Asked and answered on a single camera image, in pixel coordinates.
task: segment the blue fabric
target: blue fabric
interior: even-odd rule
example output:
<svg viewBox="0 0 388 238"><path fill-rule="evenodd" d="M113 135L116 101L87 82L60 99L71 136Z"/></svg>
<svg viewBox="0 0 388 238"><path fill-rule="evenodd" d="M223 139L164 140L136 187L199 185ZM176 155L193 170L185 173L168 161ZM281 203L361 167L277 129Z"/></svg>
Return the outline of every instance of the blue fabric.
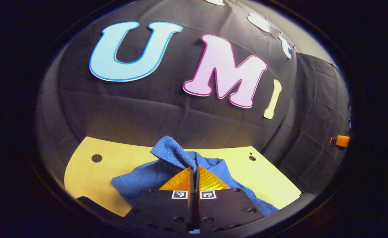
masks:
<svg viewBox="0 0 388 238"><path fill-rule="evenodd" d="M150 151L159 158L136 167L132 172L112 178L111 184L121 196L134 206L138 198L148 189L158 189L183 169L198 166L208 169L230 188L241 188L263 215L268 216L278 209L258 199L254 192L232 178L226 162L222 159L204 158L197 152L185 152L171 137L161 138Z"/></svg>

